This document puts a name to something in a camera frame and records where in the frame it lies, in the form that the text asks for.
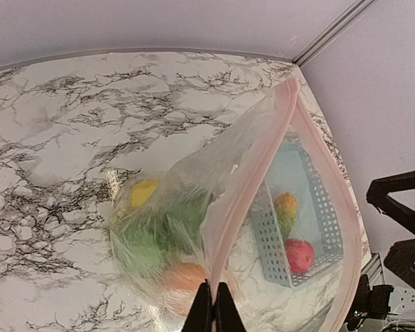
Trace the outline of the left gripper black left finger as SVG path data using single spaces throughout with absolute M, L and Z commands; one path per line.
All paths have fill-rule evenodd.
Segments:
M 212 332 L 213 301 L 208 281 L 200 284 L 182 332 Z

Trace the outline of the yellow toy lemon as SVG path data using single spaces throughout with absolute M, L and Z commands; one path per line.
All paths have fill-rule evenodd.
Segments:
M 140 208 L 156 191 L 158 181 L 146 180 L 133 186 L 130 193 L 130 205 L 133 210 Z

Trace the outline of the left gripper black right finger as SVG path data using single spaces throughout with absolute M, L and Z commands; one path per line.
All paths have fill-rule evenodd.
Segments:
M 225 282 L 219 284 L 213 315 L 216 332 L 246 332 L 232 293 Z

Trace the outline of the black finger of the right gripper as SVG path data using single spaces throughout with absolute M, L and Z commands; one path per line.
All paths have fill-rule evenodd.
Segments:
M 366 200 L 380 213 L 392 218 L 415 235 L 415 210 L 399 203 L 389 195 L 392 192 L 407 190 L 415 190 L 415 170 L 372 180 Z
M 415 239 L 396 242 L 383 263 L 395 276 L 415 290 Z

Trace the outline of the red toy apple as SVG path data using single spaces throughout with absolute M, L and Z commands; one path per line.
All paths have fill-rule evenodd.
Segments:
M 315 252 L 309 242 L 288 239 L 284 247 L 292 274 L 304 274 L 311 269 L 315 260 Z

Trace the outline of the grey plastic basket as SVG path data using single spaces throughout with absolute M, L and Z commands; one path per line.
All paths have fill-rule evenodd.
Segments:
M 274 207 L 284 193 L 297 199 L 297 220 L 286 240 Z M 275 154 L 248 216 L 268 282 L 299 290 L 332 271 L 343 258 L 342 235 L 329 194 L 296 135 L 287 136 Z M 288 239 L 312 245 L 315 260 L 307 273 L 292 274 L 284 247 Z

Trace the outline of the green toy cabbage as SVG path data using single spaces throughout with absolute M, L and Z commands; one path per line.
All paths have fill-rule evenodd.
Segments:
M 143 221 L 133 212 L 115 216 L 111 222 L 111 245 L 126 274 L 147 279 L 165 267 L 165 259 L 154 234 Z

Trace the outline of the green orange toy cucumber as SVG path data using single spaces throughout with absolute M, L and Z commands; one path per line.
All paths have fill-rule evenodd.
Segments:
M 293 194 L 284 193 L 278 196 L 274 203 L 279 224 L 279 230 L 286 240 L 297 220 L 297 199 Z

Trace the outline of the green toy bell pepper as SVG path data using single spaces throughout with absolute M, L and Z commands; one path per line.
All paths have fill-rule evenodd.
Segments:
M 170 196 L 165 209 L 165 230 L 175 249 L 191 255 L 201 247 L 200 226 L 215 195 L 195 185 L 186 185 Z

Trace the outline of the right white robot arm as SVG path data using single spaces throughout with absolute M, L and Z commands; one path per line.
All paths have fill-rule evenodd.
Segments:
M 366 200 L 415 236 L 415 210 L 390 196 L 392 192 L 409 190 L 415 190 L 415 170 L 372 180 Z M 399 290 L 389 284 L 371 286 L 368 275 L 361 274 L 356 296 L 344 321 L 348 331 L 356 331 L 365 320 L 384 320 L 390 315 L 397 319 L 383 331 L 415 331 L 414 322 L 405 323 L 399 313 L 392 311 L 393 300 L 398 303 L 398 310 L 415 308 L 415 238 L 394 243 L 383 263 L 410 289 Z

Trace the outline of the clear zip top bag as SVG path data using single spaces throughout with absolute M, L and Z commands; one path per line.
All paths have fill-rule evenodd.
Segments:
M 293 290 L 266 281 L 248 211 L 269 167 L 289 135 L 296 135 L 320 173 L 342 235 L 340 263 L 309 285 Z M 130 205 L 134 185 L 158 181 L 156 191 L 138 209 Z M 201 247 L 191 255 L 168 241 L 165 209 L 173 192 L 186 185 L 215 195 L 200 226 Z M 213 306 L 221 282 L 232 293 L 246 331 L 338 331 L 356 293 L 362 266 L 358 212 L 349 185 L 300 96 L 293 77 L 271 88 L 236 122 L 215 138 L 174 164 L 161 175 L 141 172 L 125 183 L 114 203 L 113 217 L 130 213 L 144 220 L 154 234 L 165 267 L 141 279 L 120 272 L 152 308 L 157 331 L 181 331 L 186 316 L 166 309 L 159 301 L 160 277 L 177 263 L 196 263 L 206 272 Z

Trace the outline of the orange toy orange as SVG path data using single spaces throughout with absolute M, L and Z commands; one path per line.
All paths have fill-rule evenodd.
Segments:
M 160 277 L 160 303 L 172 313 L 186 316 L 205 279 L 206 272 L 199 264 L 187 262 L 171 265 L 164 269 Z

